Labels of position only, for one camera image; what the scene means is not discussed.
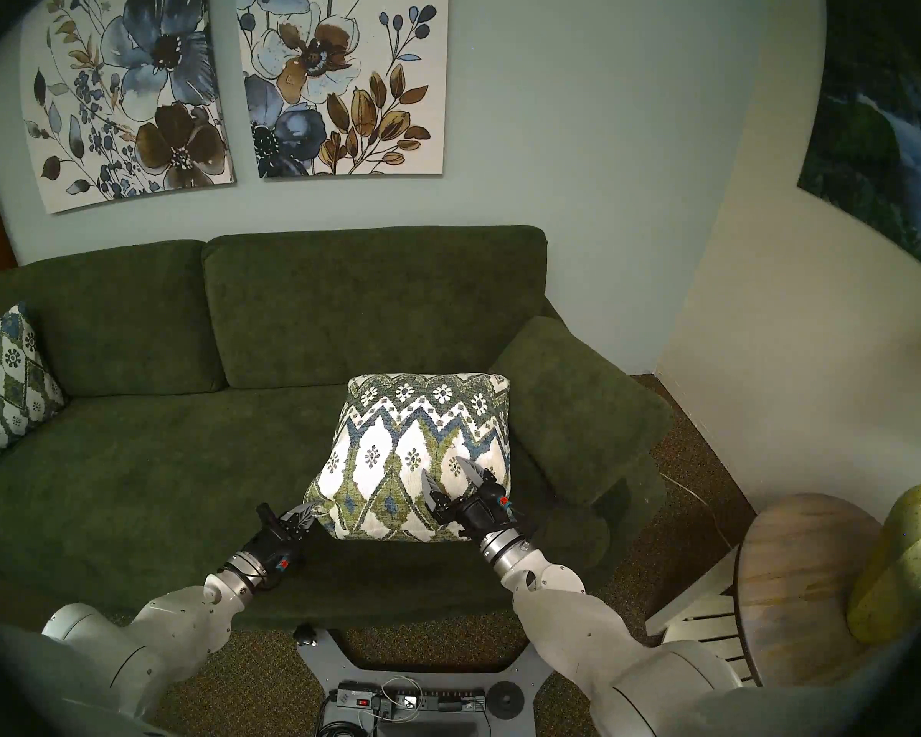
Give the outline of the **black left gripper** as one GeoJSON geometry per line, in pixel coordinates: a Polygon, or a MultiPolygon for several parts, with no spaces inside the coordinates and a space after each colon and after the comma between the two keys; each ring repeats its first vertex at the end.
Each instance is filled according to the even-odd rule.
{"type": "Polygon", "coordinates": [[[303,537],[326,512],[324,501],[303,502],[283,514],[283,525],[266,502],[256,506],[262,524],[241,550],[243,574],[252,586],[278,586],[299,560],[303,537]]]}

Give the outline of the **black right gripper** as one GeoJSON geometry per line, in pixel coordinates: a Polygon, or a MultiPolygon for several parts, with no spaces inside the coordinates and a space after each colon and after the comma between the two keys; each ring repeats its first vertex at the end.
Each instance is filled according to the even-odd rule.
{"type": "Polygon", "coordinates": [[[443,526],[457,524],[457,538],[481,540],[502,530],[522,527],[523,523],[511,512],[508,492],[490,468],[455,456],[452,470],[457,474],[455,488],[459,495],[450,498],[436,479],[422,470],[422,499],[433,518],[441,518],[443,526]]]}

